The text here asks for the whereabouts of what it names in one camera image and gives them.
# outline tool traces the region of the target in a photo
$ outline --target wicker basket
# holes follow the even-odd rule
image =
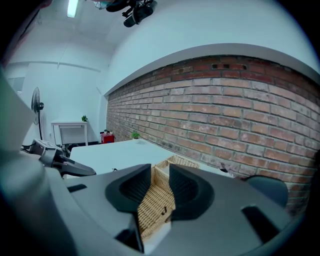
[[[169,176],[151,168],[151,185],[138,207],[140,234],[147,240],[169,218],[176,208],[174,194],[169,187]]]
[[[168,167],[170,164],[189,166],[189,167],[194,167],[194,168],[200,167],[200,165],[198,163],[189,161],[189,160],[184,159],[178,155],[173,155],[173,156],[170,156],[168,159],[156,164],[155,169],[161,171],[161,170],[165,169],[166,167]]]

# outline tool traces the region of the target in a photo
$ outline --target brick wall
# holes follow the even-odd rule
[[[142,138],[236,176],[283,180],[303,210],[320,148],[318,85],[285,66],[242,56],[189,59],[109,95],[116,141]]]

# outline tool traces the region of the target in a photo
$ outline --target white wall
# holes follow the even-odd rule
[[[100,141],[100,131],[106,128],[107,101],[97,88],[106,79],[113,50],[111,45],[75,31],[43,25],[37,25],[16,50],[5,75],[10,78],[24,73],[20,96],[28,106],[34,89],[40,89],[44,140],[53,142],[51,121],[80,121],[86,115],[88,141]],[[63,143],[85,142],[83,129],[63,129],[62,133]],[[29,145],[39,137],[39,128],[32,124],[23,144]],[[56,143],[61,143],[59,136]]]
[[[88,141],[98,141],[99,118],[98,108],[100,94],[96,90],[97,72],[74,66],[56,64],[30,63],[24,79],[21,98],[31,105],[33,91],[40,90],[40,99],[44,103],[42,113],[42,136],[46,141],[53,142],[51,121],[80,121],[83,115],[88,117]],[[55,129],[56,143],[60,144],[58,129]],[[39,128],[32,124],[24,145],[32,143],[33,138],[39,138]],[[84,130],[63,129],[63,143],[81,143],[84,140]]]
[[[284,62],[305,75],[307,69],[320,73],[308,38],[276,2],[180,0],[158,7],[115,50],[103,93],[155,68],[203,54],[245,54]]]

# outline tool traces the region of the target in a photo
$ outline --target security camera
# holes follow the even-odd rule
[[[129,6],[130,8],[123,12],[122,16],[126,18],[123,24],[130,28],[153,14],[157,2],[154,0],[107,0],[104,4],[106,5],[105,9],[111,13]]]

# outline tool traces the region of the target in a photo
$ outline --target ceiling light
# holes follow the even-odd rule
[[[69,0],[67,16],[74,18],[76,16],[77,6],[79,0]]]

